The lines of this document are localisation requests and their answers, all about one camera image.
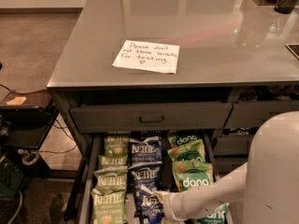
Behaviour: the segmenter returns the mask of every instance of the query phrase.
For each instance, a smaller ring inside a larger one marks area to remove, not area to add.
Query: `blue chip bag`
[[[160,169],[162,163],[158,162],[140,162],[129,168],[129,174],[133,177],[135,186],[135,204],[140,213],[142,223],[161,223],[163,213],[162,207],[153,191],[161,189],[160,187]]]
[[[162,137],[137,137],[131,138],[129,147],[131,150],[131,163],[162,161]]]

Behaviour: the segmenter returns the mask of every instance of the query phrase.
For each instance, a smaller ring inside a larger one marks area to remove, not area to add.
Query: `gray countertop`
[[[296,83],[298,8],[251,0],[88,0],[50,89],[242,86]],[[125,40],[179,45],[175,75],[116,68]]]

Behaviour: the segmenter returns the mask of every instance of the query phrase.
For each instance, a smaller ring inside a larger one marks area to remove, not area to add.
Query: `paper note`
[[[112,66],[175,74],[178,51],[179,46],[126,40]]]
[[[7,101],[7,105],[22,105],[26,101],[26,97],[15,97],[14,99]]]

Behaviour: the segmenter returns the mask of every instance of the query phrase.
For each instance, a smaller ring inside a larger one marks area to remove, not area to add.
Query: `drawer front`
[[[219,173],[231,173],[247,161],[247,158],[216,158],[215,165]]]
[[[215,156],[248,155],[254,135],[224,135],[217,138]]]
[[[233,104],[233,112],[225,129],[260,127],[275,115],[299,110],[298,101],[270,101]]]
[[[95,105],[71,109],[81,133],[223,128],[232,109],[222,103]]]

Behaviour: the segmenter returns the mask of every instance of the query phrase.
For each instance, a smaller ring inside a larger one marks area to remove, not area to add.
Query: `green chip bag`
[[[106,134],[104,138],[105,156],[121,157],[128,155],[129,134]]]
[[[213,167],[211,163],[192,161],[174,161],[173,172],[178,190],[185,191],[193,187],[208,186],[214,183]],[[200,224],[224,224],[225,212],[228,204],[224,204],[216,211],[201,219],[193,219],[192,223]]]
[[[92,197],[92,224],[124,223],[124,191],[101,195],[97,189],[93,189]]]
[[[206,161],[205,145],[202,139],[192,141],[186,145],[168,149],[168,156],[172,161],[198,160]]]
[[[172,170],[178,191],[213,183],[213,166],[209,162],[173,161]]]
[[[101,195],[111,192],[126,190],[127,187],[127,166],[109,167],[93,172],[97,179],[95,188]]]
[[[228,205],[228,203],[223,204],[220,207],[218,207],[214,213],[201,219],[194,219],[192,222],[198,224],[224,224],[225,213],[227,211]]]
[[[98,156],[98,169],[115,167],[115,166],[124,166],[127,164],[128,155],[119,156],[119,157],[106,157],[104,155]]]
[[[197,131],[169,131],[167,134],[171,147],[179,147],[200,139]]]

